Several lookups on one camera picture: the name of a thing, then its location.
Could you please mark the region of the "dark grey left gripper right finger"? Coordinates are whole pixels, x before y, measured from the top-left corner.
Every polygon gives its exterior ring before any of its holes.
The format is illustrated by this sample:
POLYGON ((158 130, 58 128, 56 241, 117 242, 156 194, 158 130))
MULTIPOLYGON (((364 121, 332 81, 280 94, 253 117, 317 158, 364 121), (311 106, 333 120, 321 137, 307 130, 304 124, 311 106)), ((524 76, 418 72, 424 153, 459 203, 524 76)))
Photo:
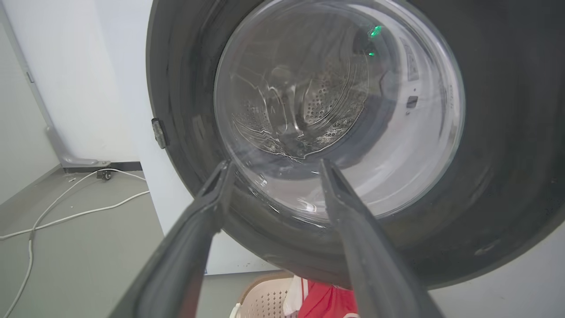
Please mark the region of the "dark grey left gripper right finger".
POLYGON ((362 318, 441 318, 426 288, 375 217, 327 159, 320 162, 326 211, 340 235, 362 318))

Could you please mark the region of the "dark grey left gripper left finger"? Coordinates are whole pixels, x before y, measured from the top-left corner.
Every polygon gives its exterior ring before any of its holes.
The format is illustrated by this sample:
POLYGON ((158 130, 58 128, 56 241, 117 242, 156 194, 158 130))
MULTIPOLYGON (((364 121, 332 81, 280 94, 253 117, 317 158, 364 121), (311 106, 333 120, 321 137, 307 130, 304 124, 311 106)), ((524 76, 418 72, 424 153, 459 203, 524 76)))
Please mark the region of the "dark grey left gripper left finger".
POLYGON ((111 318, 194 318, 213 237, 224 225, 235 176, 222 161, 110 314, 111 318))

